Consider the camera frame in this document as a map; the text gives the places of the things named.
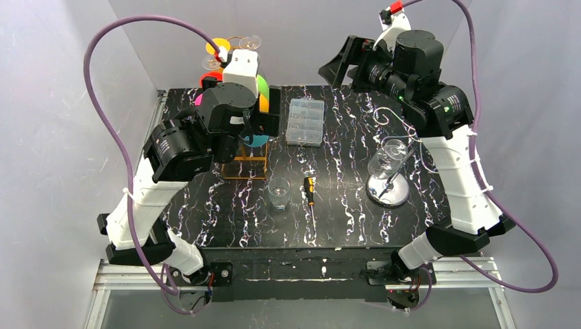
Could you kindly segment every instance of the white backdrop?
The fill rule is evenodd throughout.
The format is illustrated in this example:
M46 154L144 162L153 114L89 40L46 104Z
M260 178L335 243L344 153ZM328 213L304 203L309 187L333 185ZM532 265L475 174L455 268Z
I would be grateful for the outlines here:
M258 35L260 67L270 84L324 84L319 67L341 49L349 34L377 38L378 12L392 1L372 0L109 0L118 17L163 14L201 28L212 38ZM449 44L462 20L450 0L428 0L406 10L412 26ZM161 23L125 28L158 89L196 87L206 70L205 42Z
M0 323L78 329L108 242L95 218L126 185L82 72L88 41L116 17L106 0L7 0L0 12ZM92 72L137 161L157 93L123 30L103 40Z
M487 0L470 6L482 94L478 151L494 194L547 244L560 269L559 283L547 293L506 289L518 328L581 328L581 3L544 3ZM465 23L442 70L444 81L473 99ZM544 255L519 229L492 238L485 253L511 284L534 288L551 278Z

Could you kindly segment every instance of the marble-patterned tabletop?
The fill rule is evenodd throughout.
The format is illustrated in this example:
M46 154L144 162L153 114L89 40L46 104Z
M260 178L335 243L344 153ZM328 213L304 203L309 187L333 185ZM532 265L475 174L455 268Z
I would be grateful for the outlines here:
M162 119L193 103L200 90L171 89ZM323 144L286 144L288 106L294 98L325 102ZM203 247L397 247L449 215L443 185L425 148L402 172L410 183L408 201L395 209L374 204L365 191L367 163L391 136L408 136L390 110L401 108L379 93L355 94L348 87L287 86L282 89L280 135L269 141L267 177L290 182L286 210L272 208L268 180L225 180L221 166L198 175L172 200L164 219L183 239ZM315 177L314 218L301 191Z

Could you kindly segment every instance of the orange object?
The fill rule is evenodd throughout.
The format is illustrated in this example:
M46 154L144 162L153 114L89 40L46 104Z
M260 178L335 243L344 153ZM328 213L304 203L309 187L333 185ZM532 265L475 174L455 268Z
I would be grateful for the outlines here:
M234 162L230 162L227 164L222 164L222 177L224 177L224 179L226 180L265 180L267 178L267 172L268 172L268 168L267 168L267 162L268 162L268 154L269 154L269 144L266 143L264 144L265 149L264 149L264 156L248 156L246 154L246 151L244 150L244 145L242 144L240 146L240 150L242 151L242 156L237 156L234 158L234 161L264 161L264 175L260 175L260 174L256 174L256 176L252 176L252 177L238 177L238 176L230 176L226 174L226 170L224 169L224 167L226 165L230 165Z
M201 81L205 78L205 77L215 77L216 79L218 79L218 81L222 81L222 73L220 72L216 72L216 71L212 71L212 72L208 72L208 73L204 73L201 77L200 77L200 87L201 87Z
M264 94L260 94L260 98L258 99L259 101L259 109L261 112L265 112L268 113L269 112L269 100L267 99L266 96L264 96Z

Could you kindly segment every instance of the glass cup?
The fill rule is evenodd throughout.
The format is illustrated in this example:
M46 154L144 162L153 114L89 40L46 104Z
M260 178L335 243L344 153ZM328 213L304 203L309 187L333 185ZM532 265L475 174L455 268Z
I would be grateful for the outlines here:
M291 199L291 185L282 177L272 178L269 182L269 197L274 208L284 210Z
M386 180L397 173L408 154L408 146L399 139L388 140L367 164L372 178Z

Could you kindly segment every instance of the red object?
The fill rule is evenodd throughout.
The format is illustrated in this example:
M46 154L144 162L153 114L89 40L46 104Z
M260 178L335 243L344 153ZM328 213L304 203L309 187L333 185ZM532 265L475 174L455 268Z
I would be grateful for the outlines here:
M210 276L210 283L208 283L208 287L211 287L212 283L214 283L214 272L212 272L212 276Z
M394 2L389 6L389 9L391 10L392 15L395 14L396 12L402 10L403 8L404 8L404 3L401 2L401 0Z
M218 57L218 51L214 51L214 58L216 58L218 62L222 63L222 60L220 59L220 57Z
M200 87L201 87L201 81L205 78L205 77L215 77L216 79L218 79L218 81L222 81L222 73L220 72L208 72L208 73L204 73L201 77L200 77Z

